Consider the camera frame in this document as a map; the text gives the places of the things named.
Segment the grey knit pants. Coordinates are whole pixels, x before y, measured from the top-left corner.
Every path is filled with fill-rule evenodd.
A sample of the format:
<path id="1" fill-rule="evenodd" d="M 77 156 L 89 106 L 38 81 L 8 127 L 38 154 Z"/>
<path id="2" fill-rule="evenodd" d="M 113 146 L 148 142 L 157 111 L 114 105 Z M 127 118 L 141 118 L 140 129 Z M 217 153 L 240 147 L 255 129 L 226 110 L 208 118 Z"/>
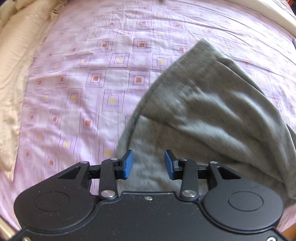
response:
<path id="1" fill-rule="evenodd" d="M 139 102 L 116 155 L 134 152 L 119 191 L 178 191 L 164 153 L 198 164 L 220 162 L 295 204 L 295 132 L 231 59 L 201 40 L 173 63 Z"/>

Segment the pink patterned bed sheet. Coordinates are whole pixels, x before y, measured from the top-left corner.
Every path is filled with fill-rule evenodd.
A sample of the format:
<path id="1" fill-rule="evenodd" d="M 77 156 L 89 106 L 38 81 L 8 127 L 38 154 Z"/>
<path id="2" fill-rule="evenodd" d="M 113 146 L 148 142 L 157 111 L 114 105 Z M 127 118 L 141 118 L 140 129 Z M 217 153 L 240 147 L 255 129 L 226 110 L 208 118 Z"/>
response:
<path id="1" fill-rule="evenodd" d="M 233 60 L 295 132 L 295 47 L 287 30 L 237 1 L 67 1 L 34 54 L 13 181 L 1 173 L 1 217 L 25 189 L 81 161 L 117 157 L 153 83 L 204 40 Z"/>

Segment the cream bed footboard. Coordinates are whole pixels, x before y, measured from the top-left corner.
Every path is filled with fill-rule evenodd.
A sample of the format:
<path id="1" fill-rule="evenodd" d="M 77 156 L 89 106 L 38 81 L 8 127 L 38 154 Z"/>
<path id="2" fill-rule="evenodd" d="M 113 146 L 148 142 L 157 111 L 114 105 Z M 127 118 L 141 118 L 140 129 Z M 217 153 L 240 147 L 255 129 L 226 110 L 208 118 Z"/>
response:
<path id="1" fill-rule="evenodd" d="M 270 19 L 295 37 L 295 14 L 287 1 L 249 0 L 237 3 Z"/>

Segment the beige quilt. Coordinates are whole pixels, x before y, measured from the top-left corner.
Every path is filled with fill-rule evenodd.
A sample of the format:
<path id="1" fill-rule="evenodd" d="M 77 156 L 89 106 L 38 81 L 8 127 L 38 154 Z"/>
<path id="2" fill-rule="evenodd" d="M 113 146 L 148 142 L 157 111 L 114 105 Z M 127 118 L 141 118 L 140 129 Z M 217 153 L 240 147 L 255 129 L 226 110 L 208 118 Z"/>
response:
<path id="1" fill-rule="evenodd" d="M 1 173 L 13 181 L 21 108 L 34 54 L 67 1 L 1 4 Z"/>

